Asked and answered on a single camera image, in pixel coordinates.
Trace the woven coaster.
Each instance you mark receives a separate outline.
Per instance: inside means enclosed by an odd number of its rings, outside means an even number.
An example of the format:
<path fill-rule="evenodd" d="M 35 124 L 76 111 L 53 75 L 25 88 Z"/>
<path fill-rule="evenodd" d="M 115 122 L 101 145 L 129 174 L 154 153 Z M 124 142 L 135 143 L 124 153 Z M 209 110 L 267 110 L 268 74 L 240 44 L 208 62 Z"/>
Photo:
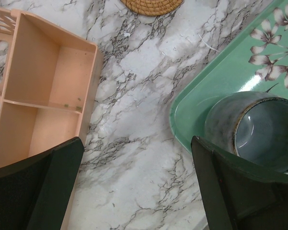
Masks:
<path fill-rule="evenodd" d="M 131 11 L 145 16 L 160 16 L 172 12 L 182 0 L 121 0 Z"/>

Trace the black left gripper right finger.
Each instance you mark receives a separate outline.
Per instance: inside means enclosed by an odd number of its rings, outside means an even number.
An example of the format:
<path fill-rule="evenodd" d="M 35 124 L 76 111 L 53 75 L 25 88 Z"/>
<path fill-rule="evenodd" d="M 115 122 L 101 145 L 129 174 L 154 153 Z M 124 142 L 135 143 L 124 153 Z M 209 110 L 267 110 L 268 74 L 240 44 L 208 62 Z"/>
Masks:
<path fill-rule="evenodd" d="M 288 175 L 231 154 L 202 137 L 192 157 L 211 230 L 288 230 Z"/>

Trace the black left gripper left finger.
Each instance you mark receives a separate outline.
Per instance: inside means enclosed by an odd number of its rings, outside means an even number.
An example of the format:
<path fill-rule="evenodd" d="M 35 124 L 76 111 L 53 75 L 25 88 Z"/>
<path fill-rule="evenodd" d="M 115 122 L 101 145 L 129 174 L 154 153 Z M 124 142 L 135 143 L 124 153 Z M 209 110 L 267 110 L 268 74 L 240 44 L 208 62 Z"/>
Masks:
<path fill-rule="evenodd" d="M 0 168 L 0 230 L 59 230 L 84 154 L 79 137 Z"/>

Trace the green floral tray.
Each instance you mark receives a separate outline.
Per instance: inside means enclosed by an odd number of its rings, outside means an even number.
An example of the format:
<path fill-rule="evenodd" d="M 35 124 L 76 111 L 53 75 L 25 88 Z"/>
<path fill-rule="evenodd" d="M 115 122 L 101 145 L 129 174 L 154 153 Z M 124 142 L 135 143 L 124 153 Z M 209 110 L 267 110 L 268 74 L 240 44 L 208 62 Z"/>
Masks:
<path fill-rule="evenodd" d="M 288 99 L 288 0 L 273 1 L 177 96 L 169 116 L 175 138 L 190 151 L 210 109 L 247 91 Z"/>

